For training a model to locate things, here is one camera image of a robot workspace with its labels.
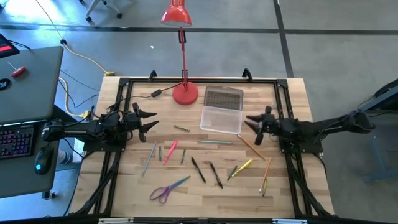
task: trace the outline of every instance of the concrete floor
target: concrete floor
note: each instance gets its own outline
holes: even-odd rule
[[[67,31],[70,26],[93,26],[84,20],[87,5],[81,5],[78,0],[39,1],[56,24],[66,26],[61,35],[71,47],[94,57],[106,69],[118,75],[148,75],[151,70],[156,70],[158,75],[180,73],[176,33]],[[346,35],[286,36],[294,77],[305,80],[314,121],[355,109],[380,87],[397,78],[398,35],[349,34],[350,30],[398,30],[397,1],[279,2],[286,29],[348,30]],[[100,4],[91,15],[96,26],[164,27],[159,19],[167,7],[166,0],[118,0],[116,4],[122,8],[123,18],[116,19],[115,12]],[[194,28],[278,28],[273,0],[187,0],[186,7]],[[5,28],[4,25],[15,25],[13,29],[1,29],[0,33],[32,48],[59,45],[59,36],[48,30],[49,24],[33,0],[9,0],[0,13],[0,29]],[[247,67],[255,77],[287,76],[279,34],[187,32],[186,46],[190,75],[238,77]],[[103,72],[67,51],[62,69],[93,88],[101,85]],[[77,103],[96,93],[65,78]],[[64,97],[59,88],[56,104],[61,108]],[[72,111],[82,113],[95,103],[93,99]],[[378,128],[372,134],[385,136],[397,131],[393,121],[393,115],[374,118]],[[341,133],[328,136],[323,142],[335,213],[345,218],[397,222],[398,178],[373,183],[362,180],[363,175],[374,170],[370,137]],[[382,150],[394,145],[389,142],[391,139],[382,141]],[[396,163],[397,153],[392,150],[389,153],[389,162]],[[62,190],[58,200],[43,201],[38,194],[0,199],[0,220],[63,215],[76,174],[76,169],[56,173],[54,188]],[[15,207],[23,208],[24,212],[15,212]]]

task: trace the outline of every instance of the keyboard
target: keyboard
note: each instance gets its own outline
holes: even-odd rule
[[[0,128],[0,159],[31,156],[34,127],[30,125]]]

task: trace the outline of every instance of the red desk lamp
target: red desk lamp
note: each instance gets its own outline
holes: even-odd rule
[[[190,105],[198,98],[198,88],[192,82],[188,82],[187,69],[185,68],[185,31],[182,27],[192,26],[191,17],[185,10],[185,0],[170,0],[170,7],[162,16],[161,23],[171,26],[179,26],[178,39],[182,50],[182,85],[174,87],[173,99],[181,105]]]

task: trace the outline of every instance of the blue pencil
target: blue pencil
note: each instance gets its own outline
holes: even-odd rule
[[[145,172],[147,171],[148,165],[149,165],[149,162],[150,162],[150,159],[152,158],[152,155],[153,155],[153,153],[154,153],[154,151],[155,151],[155,148],[156,148],[156,142],[155,142],[155,144],[154,144],[154,147],[152,147],[152,150],[150,151],[147,164],[145,165],[144,171],[142,171],[142,175],[141,175],[141,176],[144,176]]]

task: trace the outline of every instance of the red object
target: red object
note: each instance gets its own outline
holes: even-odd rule
[[[5,51],[5,50],[10,50],[10,49],[11,49],[10,46],[0,47],[0,52]]]
[[[191,17],[185,9],[185,0],[170,0],[170,7],[162,16],[161,23],[179,26],[180,32],[178,32],[181,50],[182,50],[182,72],[183,72],[183,84],[178,85],[174,88],[173,99],[181,105],[190,105],[194,103],[198,98],[198,88],[195,84],[188,82],[188,74],[185,65],[185,33],[182,27],[192,26]]]
[[[173,153],[175,147],[177,146],[177,143],[178,143],[178,141],[174,141],[174,142],[173,142],[172,147],[170,148],[169,153],[167,154],[166,158],[164,158],[163,165],[166,164],[166,162],[168,161],[168,159],[169,159],[170,156],[172,155],[172,153]]]
[[[187,88],[184,89],[184,85],[178,85],[174,87],[173,99],[178,104],[190,105],[194,103],[198,98],[198,88],[192,82],[187,82]]]
[[[192,26],[191,17],[185,9],[185,0],[170,0],[170,7],[164,12],[161,23],[171,26]]]
[[[11,73],[11,77],[18,77],[20,74],[24,73],[24,71],[26,70],[25,66],[22,66],[21,68],[18,68],[17,70],[13,71]]]

